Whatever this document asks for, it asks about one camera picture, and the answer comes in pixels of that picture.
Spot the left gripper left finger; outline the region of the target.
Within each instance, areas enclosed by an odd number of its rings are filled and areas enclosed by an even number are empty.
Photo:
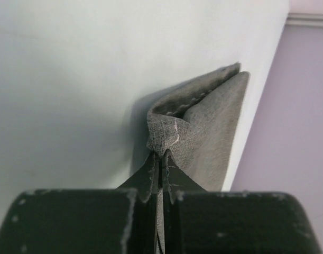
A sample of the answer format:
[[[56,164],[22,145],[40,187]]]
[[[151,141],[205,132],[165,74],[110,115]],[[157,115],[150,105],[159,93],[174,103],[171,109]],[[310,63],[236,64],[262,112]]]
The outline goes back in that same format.
[[[159,159],[115,189],[34,189],[0,227],[0,253],[159,253]]]

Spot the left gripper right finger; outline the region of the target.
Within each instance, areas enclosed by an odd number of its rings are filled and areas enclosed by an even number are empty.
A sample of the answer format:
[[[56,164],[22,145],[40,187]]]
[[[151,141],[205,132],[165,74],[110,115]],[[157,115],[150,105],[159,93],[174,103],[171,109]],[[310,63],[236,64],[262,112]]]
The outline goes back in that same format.
[[[170,151],[161,170],[166,253],[322,253],[293,195],[206,191]]]

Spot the grey cloth napkin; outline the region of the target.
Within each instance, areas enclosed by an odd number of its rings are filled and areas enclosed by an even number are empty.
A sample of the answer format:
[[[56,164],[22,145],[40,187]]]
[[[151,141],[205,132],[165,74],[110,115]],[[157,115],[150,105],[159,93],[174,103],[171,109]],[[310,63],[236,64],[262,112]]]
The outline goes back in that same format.
[[[147,147],[207,191],[222,189],[249,80],[240,63],[184,82],[147,112]]]

